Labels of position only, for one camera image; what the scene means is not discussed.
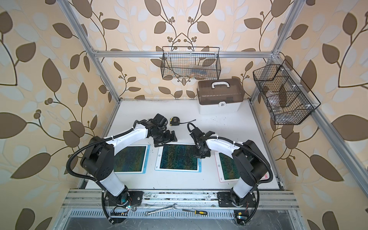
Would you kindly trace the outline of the blue writing tablet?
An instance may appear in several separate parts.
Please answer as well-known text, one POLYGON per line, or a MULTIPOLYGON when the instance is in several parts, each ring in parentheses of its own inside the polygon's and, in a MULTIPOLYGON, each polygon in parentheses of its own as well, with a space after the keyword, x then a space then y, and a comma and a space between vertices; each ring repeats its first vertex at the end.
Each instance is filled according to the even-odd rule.
POLYGON ((168 172, 202 172, 201 159, 196 158, 197 147, 190 144, 168 144, 159 147, 154 169, 168 172))
POLYGON ((144 174, 147 168, 149 145, 128 146, 114 156, 117 174, 144 174))

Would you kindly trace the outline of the pink writing tablet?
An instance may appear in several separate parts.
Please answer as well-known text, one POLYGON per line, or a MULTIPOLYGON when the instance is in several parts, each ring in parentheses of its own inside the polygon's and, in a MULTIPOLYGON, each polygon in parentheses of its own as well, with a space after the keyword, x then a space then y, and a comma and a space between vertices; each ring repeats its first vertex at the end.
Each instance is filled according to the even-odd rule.
POLYGON ((234 160, 218 151, 214 152, 219 181, 225 182, 236 182, 240 178, 239 172, 235 166, 234 160))

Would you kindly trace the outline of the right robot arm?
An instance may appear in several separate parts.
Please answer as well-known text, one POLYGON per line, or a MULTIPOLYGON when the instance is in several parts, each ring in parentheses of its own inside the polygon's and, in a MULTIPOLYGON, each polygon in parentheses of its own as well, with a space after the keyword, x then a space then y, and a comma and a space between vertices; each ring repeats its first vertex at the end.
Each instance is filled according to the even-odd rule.
POLYGON ((210 157, 212 151, 221 152, 233 159, 240 175, 230 190, 230 202, 237 207, 245 204, 246 198, 258 189, 260 184, 270 183, 274 179, 271 165, 258 146, 251 140, 240 143, 215 132, 204 133, 193 123, 187 129, 197 148, 196 158, 210 157))

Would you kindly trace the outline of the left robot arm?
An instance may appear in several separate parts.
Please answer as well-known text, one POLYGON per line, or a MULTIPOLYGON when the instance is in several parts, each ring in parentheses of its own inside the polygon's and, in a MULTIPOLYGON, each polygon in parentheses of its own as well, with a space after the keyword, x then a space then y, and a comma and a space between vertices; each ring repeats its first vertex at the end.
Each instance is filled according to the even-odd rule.
POLYGON ((171 142, 177 142, 174 131, 167 129, 168 120, 157 114, 149 120, 136 120, 127 131, 120 134, 90 140, 89 144, 75 151, 66 163, 67 172, 77 178, 94 181, 103 192, 111 196, 127 200, 129 197, 127 186, 121 182, 114 172, 114 157, 131 144, 153 138, 154 147, 161 147, 171 142), (71 168, 73 160, 82 153, 80 165, 88 175, 76 173, 71 168))

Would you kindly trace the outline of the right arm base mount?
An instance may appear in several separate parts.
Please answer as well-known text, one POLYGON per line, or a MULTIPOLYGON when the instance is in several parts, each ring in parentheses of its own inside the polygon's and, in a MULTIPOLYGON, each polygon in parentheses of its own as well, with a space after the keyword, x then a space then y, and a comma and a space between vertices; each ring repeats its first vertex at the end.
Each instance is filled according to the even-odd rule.
POLYGON ((257 204, 256 196, 250 193, 244 198, 239 198, 233 191, 218 192, 217 198, 221 208, 255 208, 257 204))

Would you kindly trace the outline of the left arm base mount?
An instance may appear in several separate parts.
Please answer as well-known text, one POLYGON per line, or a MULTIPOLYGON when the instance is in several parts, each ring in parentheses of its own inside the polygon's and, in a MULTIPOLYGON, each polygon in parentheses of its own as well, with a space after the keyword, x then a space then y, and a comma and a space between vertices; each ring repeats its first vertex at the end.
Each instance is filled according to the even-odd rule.
POLYGON ((143 191, 123 191, 118 196, 113 196, 107 191, 103 197, 104 204, 110 207, 138 206, 142 200, 143 191))

